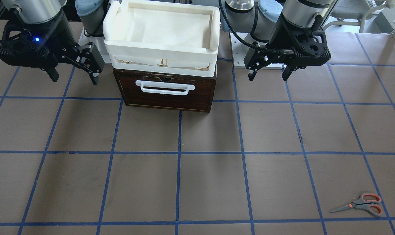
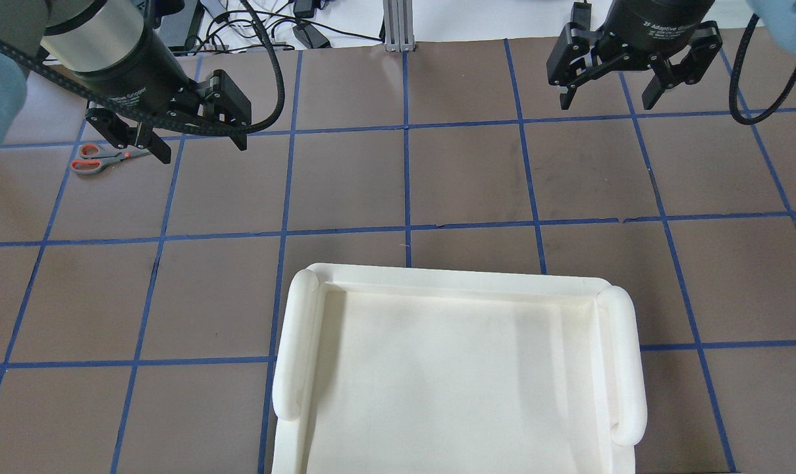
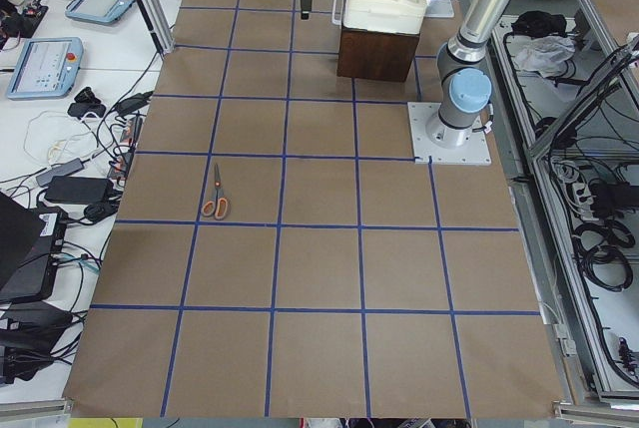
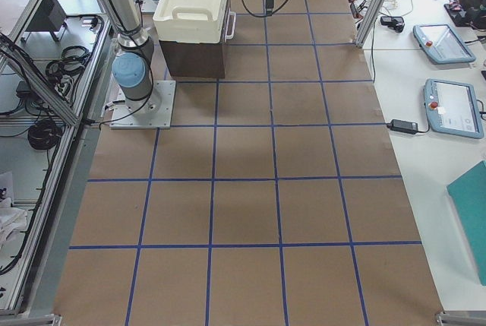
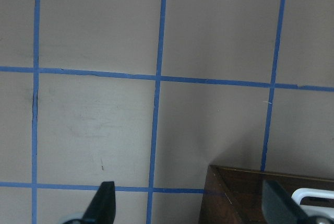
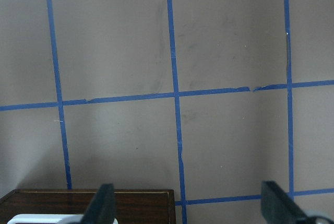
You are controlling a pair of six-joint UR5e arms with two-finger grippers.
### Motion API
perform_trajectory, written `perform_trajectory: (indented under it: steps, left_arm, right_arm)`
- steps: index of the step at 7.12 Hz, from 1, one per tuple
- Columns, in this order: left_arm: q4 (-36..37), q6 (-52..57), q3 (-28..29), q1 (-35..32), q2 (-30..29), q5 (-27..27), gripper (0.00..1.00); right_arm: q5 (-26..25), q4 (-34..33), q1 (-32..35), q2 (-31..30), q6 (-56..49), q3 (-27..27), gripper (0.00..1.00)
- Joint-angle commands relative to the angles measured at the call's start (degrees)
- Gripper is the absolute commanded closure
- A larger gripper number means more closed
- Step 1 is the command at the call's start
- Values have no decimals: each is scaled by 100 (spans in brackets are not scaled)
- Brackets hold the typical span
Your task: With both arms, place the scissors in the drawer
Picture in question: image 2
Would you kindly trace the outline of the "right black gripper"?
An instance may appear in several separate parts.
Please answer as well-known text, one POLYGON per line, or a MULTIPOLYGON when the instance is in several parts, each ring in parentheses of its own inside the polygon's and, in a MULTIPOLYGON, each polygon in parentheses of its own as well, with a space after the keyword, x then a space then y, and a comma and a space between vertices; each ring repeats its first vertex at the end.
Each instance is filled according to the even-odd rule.
POLYGON ((699 83, 723 45, 716 21, 701 23, 713 4, 614 1, 600 31, 565 24, 547 60, 547 81, 560 90, 561 109, 569 110, 582 85, 615 71, 623 51, 657 52, 648 57, 654 77, 641 94, 647 111, 677 85, 699 83), (687 42, 689 50, 677 64, 661 54, 680 51, 687 42))

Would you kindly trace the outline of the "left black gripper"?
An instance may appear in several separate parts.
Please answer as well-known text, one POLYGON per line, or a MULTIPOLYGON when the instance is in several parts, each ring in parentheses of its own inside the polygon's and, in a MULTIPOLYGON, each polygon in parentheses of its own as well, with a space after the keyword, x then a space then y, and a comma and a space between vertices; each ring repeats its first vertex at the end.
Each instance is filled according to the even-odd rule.
MULTIPOLYGON (((96 71, 82 71, 80 81, 91 91, 153 121, 133 120, 111 106, 90 102, 85 120, 113 147, 135 147, 171 162, 172 151, 158 135, 169 126, 204 126, 199 117, 202 104, 196 81, 189 78, 153 30, 142 30, 135 45, 118 60, 96 71)), ((248 126, 252 105, 244 92, 223 70, 206 78, 206 117, 229 126, 248 126)))

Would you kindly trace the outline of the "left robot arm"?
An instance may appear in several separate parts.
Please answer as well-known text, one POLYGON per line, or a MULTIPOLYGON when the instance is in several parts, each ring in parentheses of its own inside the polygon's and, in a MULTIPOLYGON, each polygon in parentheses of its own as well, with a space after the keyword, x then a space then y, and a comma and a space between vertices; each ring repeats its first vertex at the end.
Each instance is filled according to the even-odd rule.
POLYGON ((229 137, 246 147, 252 105, 232 78, 188 77, 147 13, 130 1, 0 1, 0 147, 37 73, 84 98, 86 121, 111 147, 169 164, 158 132, 229 137))

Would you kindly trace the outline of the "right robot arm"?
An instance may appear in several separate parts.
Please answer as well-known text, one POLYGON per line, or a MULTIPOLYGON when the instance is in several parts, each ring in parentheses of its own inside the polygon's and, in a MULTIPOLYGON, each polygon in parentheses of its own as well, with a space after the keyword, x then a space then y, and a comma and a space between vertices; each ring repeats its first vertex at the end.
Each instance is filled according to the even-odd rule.
MULTIPOLYGON (((776 43, 796 56, 796 1, 751 1, 752 16, 743 31, 732 64, 728 107, 741 125, 756 125, 776 112, 796 84, 796 65, 783 91, 755 117, 738 104, 740 78, 748 47, 758 23, 764 23, 776 43)), ((568 110, 575 94, 611 72, 650 70, 653 76, 641 94, 650 110, 677 85, 698 84, 722 50, 722 33, 706 15, 711 1, 614 1, 599 28, 591 26, 591 4, 572 4, 546 63, 549 85, 560 90, 560 107, 568 110)))

